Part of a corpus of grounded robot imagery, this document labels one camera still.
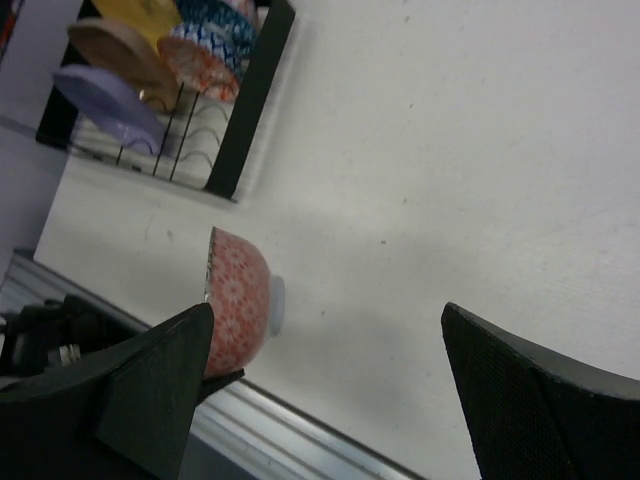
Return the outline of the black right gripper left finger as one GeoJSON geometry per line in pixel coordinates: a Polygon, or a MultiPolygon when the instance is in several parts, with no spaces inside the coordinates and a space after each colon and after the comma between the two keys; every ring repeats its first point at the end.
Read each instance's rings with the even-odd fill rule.
{"type": "Polygon", "coordinates": [[[2,478],[177,478],[196,406],[242,376],[205,378],[213,332],[197,304],[3,388],[2,478]]]}

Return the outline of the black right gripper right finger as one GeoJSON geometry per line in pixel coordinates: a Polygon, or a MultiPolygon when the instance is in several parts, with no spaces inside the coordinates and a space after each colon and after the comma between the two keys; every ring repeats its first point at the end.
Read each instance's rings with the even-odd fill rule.
{"type": "Polygon", "coordinates": [[[482,478],[638,478],[638,381],[454,303],[444,307],[441,327],[482,478]]]}

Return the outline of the red floral bowl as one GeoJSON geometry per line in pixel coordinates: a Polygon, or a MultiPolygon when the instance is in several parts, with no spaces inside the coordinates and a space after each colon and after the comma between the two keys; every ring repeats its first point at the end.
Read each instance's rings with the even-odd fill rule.
{"type": "Polygon", "coordinates": [[[243,369],[282,328],[283,278],[253,243],[218,227],[210,235],[204,294],[214,314],[206,378],[243,369]]]}

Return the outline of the purple plastic plate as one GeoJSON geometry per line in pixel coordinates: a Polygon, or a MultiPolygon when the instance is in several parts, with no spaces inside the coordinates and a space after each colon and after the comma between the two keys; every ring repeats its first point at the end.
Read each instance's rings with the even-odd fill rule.
{"type": "Polygon", "coordinates": [[[52,74],[54,86],[102,132],[125,148],[157,155],[164,125],[139,94],[109,70],[71,64],[52,74]]]}

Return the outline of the red-inside blue-outside bowl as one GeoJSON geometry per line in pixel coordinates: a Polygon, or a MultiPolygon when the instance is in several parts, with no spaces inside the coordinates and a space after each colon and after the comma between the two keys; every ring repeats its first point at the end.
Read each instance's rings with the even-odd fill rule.
{"type": "Polygon", "coordinates": [[[233,103],[240,91],[241,55],[222,28],[183,22],[157,41],[161,59],[176,78],[206,97],[233,103]]]}

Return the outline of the blue triangle pattern bowl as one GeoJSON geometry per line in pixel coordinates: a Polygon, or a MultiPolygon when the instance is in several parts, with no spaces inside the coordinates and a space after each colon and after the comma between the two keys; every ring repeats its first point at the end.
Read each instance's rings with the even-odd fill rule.
{"type": "Polygon", "coordinates": [[[181,0],[175,4],[185,22],[223,31],[242,58],[253,50],[259,33],[254,1],[181,0]]]}

